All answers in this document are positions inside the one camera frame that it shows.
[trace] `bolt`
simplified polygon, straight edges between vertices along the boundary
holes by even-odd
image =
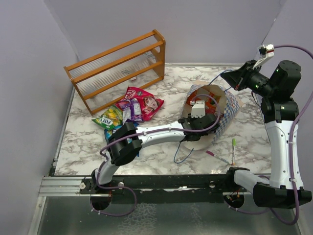
[[[118,186],[119,189],[122,189],[122,187],[124,187],[124,183],[123,183],[123,182],[119,182],[119,183],[117,184],[117,186]]]

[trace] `green marker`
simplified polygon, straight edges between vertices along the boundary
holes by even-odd
[[[235,146],[236,146],[236,139],[235,138],[233,138],[232,145],[233,145],[233,161],[232,161],[231,165],[235,165]]]

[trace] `marker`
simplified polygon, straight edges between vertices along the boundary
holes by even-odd
[[[231,165],[235,165],[235,161],[236,161],[236,155],[235,155],[236,139],[235,138],[233,138],[232,145],[233,145],[233,161],[232,161]]]
[[[216,154],[212,153],[212,152],[209,151],[209,150],[207,150],[206,153],[208,153],[208,154],[210,154],[211,156],[216,157],[217,159],[219,159],[219,160],[221,160],[221,161],[223,161],[223,162],[225,162],[225,163],[231,165],[231,163],[230,163],[229,161],[227,161],[226,159],[220,157],[219,155],[216,155]]]

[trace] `marble surface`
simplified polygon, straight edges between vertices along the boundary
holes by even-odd
[[[164,99],[164,105],[151,121],[143,123],[142,126],[163,125],[177,120],[186,93],[193,82],[196,80],[209,82],[226,69],[230,68],[166,67],[164,80],[146,89]],[[229,87],[221,78],[213,84]],[[270,143],[261,112],[249,90],[230,91],[244,105],[220,139],[207,149],[231,162],[232,138],[236,138],[236,166],[249,168],[253,173],[270,173]],[[99,150],[106,144],[104,131],[93,123],[91,118],[80,97],[75,93],[55,175],[89,175],[104,160],[99,154]],[[230,167],[208,155],[204,150],[193,151],[185,162],[176,164],[173,157],[177,147],[178,143],[163,143],[144,148],[138,158],[120,167],[116,174],[220,174],[226,173]],[[189,152],[189,149],[181,145],[176,160],[184,159]]]

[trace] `wooden rack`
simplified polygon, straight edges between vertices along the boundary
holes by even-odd
[[[164,68],[165,39],[157,30],[64,67],[91,115],[121,100],[124,95],[95,108],[88,105],[89,99],[140,74],[154,71],[158,78],[140,86],[144,89],[164,79]],[[113,94],[106,94],[106,98],[108,96],[113,97]]]

